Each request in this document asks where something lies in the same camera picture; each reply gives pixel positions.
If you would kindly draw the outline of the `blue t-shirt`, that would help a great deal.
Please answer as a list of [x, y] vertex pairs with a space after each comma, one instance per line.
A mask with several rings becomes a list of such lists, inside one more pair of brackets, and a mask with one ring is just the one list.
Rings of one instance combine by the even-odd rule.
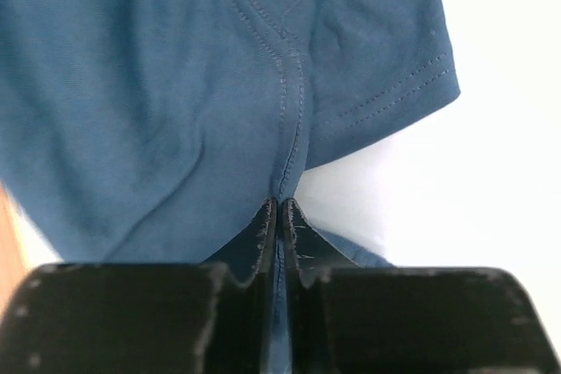
[[60, 264], [199, 265], [302, 174], [458, 97], [441, 0], [1, 0], [1, 181]]

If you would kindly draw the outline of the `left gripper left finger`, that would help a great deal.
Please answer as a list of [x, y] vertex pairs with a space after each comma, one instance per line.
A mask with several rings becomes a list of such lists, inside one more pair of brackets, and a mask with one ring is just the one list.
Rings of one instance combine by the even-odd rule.
[[267, 372], [277, 208], [199, 265], [36, 268], [1, 321], [2, 372]]

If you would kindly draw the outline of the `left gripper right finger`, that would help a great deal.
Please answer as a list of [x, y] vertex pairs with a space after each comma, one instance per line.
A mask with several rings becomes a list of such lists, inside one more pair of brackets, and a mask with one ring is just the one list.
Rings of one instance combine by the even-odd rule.
[[365, 268], [281, 211], [296, 373], [547, 373], [550, 341], [496, 268]]

